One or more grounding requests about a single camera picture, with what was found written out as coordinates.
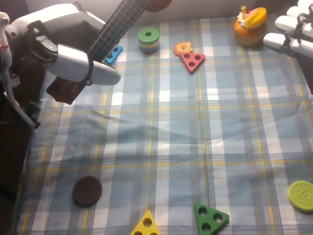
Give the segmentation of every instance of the guitar fret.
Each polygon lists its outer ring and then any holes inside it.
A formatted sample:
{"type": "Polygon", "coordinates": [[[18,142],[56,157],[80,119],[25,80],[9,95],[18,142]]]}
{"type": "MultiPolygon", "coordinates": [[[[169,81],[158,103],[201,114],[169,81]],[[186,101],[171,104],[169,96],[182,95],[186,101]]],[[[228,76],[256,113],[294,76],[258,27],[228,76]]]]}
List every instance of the guitar fret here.
{"type": "Polygon", "coordinates": [[[88,51],[88,55],[101,62],[141,16],[148,2],[148,0],[122,0],[100,30],[96,41],[88,51]]]}

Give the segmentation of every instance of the blue and white plaid fabric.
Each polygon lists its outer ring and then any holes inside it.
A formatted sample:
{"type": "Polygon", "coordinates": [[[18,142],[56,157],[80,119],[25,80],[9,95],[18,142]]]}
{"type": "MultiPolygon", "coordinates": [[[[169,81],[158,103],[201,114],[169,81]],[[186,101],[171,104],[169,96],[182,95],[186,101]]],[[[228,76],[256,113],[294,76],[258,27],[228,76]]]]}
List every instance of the blue and white plaid fabric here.
{"type": "MultiPolygon", "coordinates": [[[[120,41],[113,87],[86,87],[72,105],[44,94],[18,207],[21,235],[129,235],[151,210],[161,235],[197,235],[193,204],[230,215],[221,235],[313,234],[313,215],[287,190],[313,182],[313,103],[298,62],[235,44],[233,19],[162,23],[161,49],[120,41]],[[205,62],[190,75],[172,48],[191,41],[205,62]],[[72,188],[103,192],[88,209],[72,188]]],[[[48,74],[46,82],[51,82],[48,74]]]]}

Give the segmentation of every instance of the toy cupcake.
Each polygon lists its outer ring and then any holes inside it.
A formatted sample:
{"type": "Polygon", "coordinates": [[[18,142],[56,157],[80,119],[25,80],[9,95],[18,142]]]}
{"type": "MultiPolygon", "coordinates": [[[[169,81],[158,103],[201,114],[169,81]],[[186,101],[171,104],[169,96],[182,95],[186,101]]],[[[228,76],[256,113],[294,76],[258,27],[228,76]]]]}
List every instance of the toy cupcake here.
{"type": "Polygon", "coordinates": [[[257,45],[267,30],[267,12],[263,7],[250,11],[245,6],[233,24],[235,41],[244,47],[257,45]]]}

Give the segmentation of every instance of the red triangle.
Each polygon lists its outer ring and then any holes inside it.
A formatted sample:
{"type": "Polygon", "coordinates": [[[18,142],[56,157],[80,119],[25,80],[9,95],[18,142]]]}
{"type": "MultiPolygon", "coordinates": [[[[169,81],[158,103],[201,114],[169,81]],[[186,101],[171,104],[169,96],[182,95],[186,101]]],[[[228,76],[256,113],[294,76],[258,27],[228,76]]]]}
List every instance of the red triangle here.
{"type": "Polygon", "coordinates": [[[193,74],[205,60],[205,55],[203,54],[181,52],[179,56],[190,74],[193,74]]]}

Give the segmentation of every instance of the stacked rings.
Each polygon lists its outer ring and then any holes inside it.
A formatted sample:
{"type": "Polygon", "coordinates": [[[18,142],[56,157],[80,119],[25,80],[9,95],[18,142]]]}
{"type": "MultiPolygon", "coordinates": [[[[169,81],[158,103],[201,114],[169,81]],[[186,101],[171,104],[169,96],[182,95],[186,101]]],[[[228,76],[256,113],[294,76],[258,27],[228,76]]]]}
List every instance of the stacked rings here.
{"type": "Polygon", "coordinates": [[[160,33],[155,27],[144,27],[138,32],[139,48],[150,54],[160,49],[160,33]]]}

